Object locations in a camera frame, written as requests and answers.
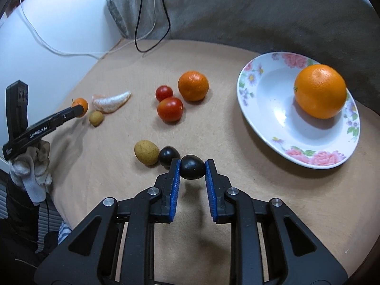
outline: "orange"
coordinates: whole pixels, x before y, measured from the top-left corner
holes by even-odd
[[[89,104],[87,103],[87,101],[84,98],[77,98],[72,101],[73,103],[71,104],[71,107],[75,107],[77,105],[81,105],[83,107],[83,114],[81,114],[77,118],[83,117],[86,114],[87,110],[89,109]]]
[[[209,90],[209,81],[205,75],[196,71],[189,71],[179,78],[178,90],[186,101],[200,101]]]
[[[343,77],[323,64],[310,65],[299,72],[293,89],[298,105],[318,119],[337,115],[347,96]]]

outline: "tabletop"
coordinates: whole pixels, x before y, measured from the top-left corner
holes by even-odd
[[[142,41],[148,48],[155,41]],[[69,93],[71,99],[93,94],[131,99],[105,116],[97,128],[88,114],[46,137],[51,143],[52,197],[62,217],[75,227],[103,198],[134,197],[152,186],[162,166],[147,167],[133,151],[148,139],[159,148],[174,146],[184,156],[212,158],[219,173],[252,198],[281,198],[346,269],[354,273],[380,234],[380,117],[357,103],[361,137],[355,153],[341,166],[315,170],[296,165],[268,147],[245,121],[236,97],[241,69],[257,53],[212,43],[164,41],[140,54],[133,45],[106,55]],[[197,70],[210,91],[199,104],[184,102],[177,124],[157,116],[155,90],[167,84],[180,97],[179,77]],[[182,284],[227,284],[230,232],[212,222],[204,178],[181,179],[173,223],[158,224],[155,276]]]

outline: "black cable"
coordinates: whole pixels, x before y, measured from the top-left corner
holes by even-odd
[[[140,9],[139,9],[139,17],[137,18],[137,24],[136,24],[136,31],[134,32],[134,45],[136,46],[136,49],[141,52],[141,53],[146,53],[148,51],[151,51],[154,47],[156,47],[159,43],[161,43],[161,41],[166,37],[166,35],[168,35],[169,31],[170,31],[170,19],[169,19],[169,15],[168,15],[168,10],[166,9],[166,5],[165,5],[165,2],[164,0],[162,0],[162,6],[164,7],[164,11],[165,11],[165,15],[166,15],[166,18],[168,19],[168,24],[169,24],[169,27],[168,27],[168,31],[165,33],[165,35],[155,44],[153,45],[151,48],[147,49],[147,50],[140,50],[138,45],[137,45],[137,29],[139,27],[139,24],[140,24],[140,17],[141,17],[141,9],[143,8],[143,0],[140,1]]]
[[[50,232],[50,213],[49,213],[49,205],[48,205],[48,200],[45,199],[46,203],[46,209],[47,209],[47,233]]]

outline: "white glove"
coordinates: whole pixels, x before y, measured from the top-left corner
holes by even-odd
[[[28,147],[24,154],[9,161],[13,183],[26,190],[34,205],[46,199],[47,187],[52,183],[49,153],[50,143],[41,140],[37,146]]]

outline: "white plate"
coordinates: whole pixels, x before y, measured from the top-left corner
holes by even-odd
[[[342,111],[316,119],[294,100],[298,73],[318,62],[289,52],[272,52],[250,61],[239,75],[237,99],[250,126],[273,150],[301,166],[328,169],[344,163],[360,136],[360,118],[347,90]]]

